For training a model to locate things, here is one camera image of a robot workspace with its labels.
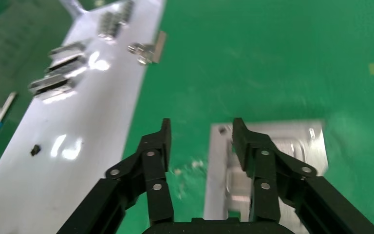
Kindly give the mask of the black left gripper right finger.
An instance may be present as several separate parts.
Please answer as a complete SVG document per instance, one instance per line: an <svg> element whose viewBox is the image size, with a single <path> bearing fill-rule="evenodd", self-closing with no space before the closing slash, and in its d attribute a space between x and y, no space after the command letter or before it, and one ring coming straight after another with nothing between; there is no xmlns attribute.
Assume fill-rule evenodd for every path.
<svg viewBox="0 0 374 234"><path fill-rule="evenodd" d="M374 224L316 169L280 151L270 136L233 120L233 146L242 170L252 180L250 221L257 234L288 234L280 224L279 202L312 234L374 234Z"/></svg>

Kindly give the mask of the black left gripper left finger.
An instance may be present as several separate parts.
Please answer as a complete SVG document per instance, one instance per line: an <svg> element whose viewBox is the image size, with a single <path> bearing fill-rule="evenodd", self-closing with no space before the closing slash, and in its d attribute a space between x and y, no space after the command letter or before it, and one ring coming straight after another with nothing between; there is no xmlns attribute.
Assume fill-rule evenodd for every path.
<svg viewBox="0 0 374 234"><path fill-rule="evenodd" d="M165 173L171 147L170 119L142 136L137 150L105 172L58 230L60 234L114 234L126 210L146 193L150 225L174 221Z"/></svg>

